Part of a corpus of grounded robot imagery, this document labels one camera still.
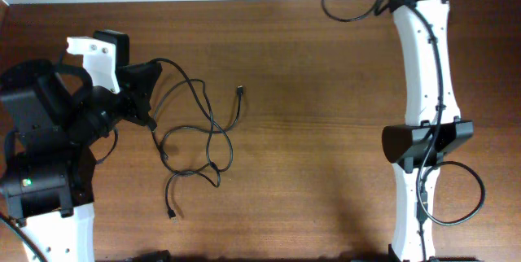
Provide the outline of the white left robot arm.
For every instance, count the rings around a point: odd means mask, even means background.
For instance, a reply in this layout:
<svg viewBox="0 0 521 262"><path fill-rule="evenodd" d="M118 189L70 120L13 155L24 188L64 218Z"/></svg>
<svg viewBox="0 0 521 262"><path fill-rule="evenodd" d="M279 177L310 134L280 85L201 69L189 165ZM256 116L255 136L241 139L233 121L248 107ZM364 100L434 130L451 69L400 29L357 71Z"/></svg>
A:
<svg viewBox="0 0 521 262"><path fill-rule="evenodd" d="M126 34L69 37L66 51L81 66L35 59L1 76L1 103L14 122L4 142L2 222L30 261L94 259L92 179L101 159L90 148L116 136L122 120L156 127L150 100L162 67L132 64Z"/></svg>

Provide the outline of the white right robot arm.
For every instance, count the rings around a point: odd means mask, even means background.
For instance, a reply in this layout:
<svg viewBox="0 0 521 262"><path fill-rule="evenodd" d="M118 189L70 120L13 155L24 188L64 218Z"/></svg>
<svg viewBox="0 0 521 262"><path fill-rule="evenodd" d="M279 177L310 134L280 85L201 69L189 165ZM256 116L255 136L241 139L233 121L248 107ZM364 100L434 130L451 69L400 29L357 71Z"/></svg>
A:
<svg viewBox="0 0 521 262"><path fill-rule="evenodd" d="M449 0L388 0L405 65L405 122L383 129L383 152L396 180L396 225L391 261L436 261L432 226L437 178L444 157L469 140L472 121L463 120L453 93L447 26Z"/></svg>

